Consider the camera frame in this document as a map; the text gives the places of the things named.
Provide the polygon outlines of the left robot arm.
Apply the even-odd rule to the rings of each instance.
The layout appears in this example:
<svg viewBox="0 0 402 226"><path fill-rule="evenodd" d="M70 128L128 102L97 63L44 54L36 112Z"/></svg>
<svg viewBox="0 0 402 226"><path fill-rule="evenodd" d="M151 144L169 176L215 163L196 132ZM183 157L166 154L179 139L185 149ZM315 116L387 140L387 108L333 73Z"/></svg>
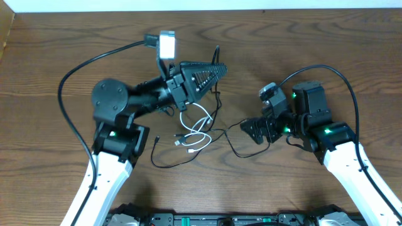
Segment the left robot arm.
<svg viewBox="0 0 402 226"><path fill-rule="evenodd" d="M141 116L175 105L183 112L198 102L223 76L223 63L181 62L135 86L115 79L92 90L94 143L82 184L62 225L101 225L144 151L149 128L135 124Z"/></svg>

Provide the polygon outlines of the black mounting rail base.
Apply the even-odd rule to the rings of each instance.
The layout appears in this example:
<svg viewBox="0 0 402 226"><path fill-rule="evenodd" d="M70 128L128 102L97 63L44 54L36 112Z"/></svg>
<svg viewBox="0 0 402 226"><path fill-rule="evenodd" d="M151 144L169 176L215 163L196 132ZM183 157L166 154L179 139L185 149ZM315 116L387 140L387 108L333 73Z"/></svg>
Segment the black mounting rail base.
<svg viewBox="0 0 402 226"><path fill-rule="evenodd" d="M220 226L220 225L367 225L361 215L348 215L336 205L307 213L282 210L278 213L176 213L123 204L107 214L104 225Z"/></svg>

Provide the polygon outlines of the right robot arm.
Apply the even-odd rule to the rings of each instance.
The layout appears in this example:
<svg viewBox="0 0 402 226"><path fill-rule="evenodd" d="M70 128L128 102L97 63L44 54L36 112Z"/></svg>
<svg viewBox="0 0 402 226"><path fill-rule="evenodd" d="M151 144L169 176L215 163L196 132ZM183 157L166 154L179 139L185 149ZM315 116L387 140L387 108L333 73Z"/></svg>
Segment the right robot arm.
<svg viewBox="0 0 402 226"><path fill-rule="evenodd" d="M320 82L292 88L294 108L271 83L259 91L262 116L241 123L257 144L281 136L301 139L301 149L313 153L351 197L368 225L401 225L401 202L369 161L357 134L345 122L335 122Z"/></svg>

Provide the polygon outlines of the cardboard box edge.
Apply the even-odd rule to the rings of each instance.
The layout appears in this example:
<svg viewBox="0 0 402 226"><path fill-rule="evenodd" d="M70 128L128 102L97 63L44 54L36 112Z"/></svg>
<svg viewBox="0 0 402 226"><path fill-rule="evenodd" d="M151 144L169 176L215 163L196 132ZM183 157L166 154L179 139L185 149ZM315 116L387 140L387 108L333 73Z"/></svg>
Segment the cardboard box edge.
<svg viewBox="0 0 402 226"><path fill-rule="evenodd" d="M0 55L3 57L4 49L6 47L7 40L11 31L11 27L14 21L15 12L1 0L0 11Z"/></svg>

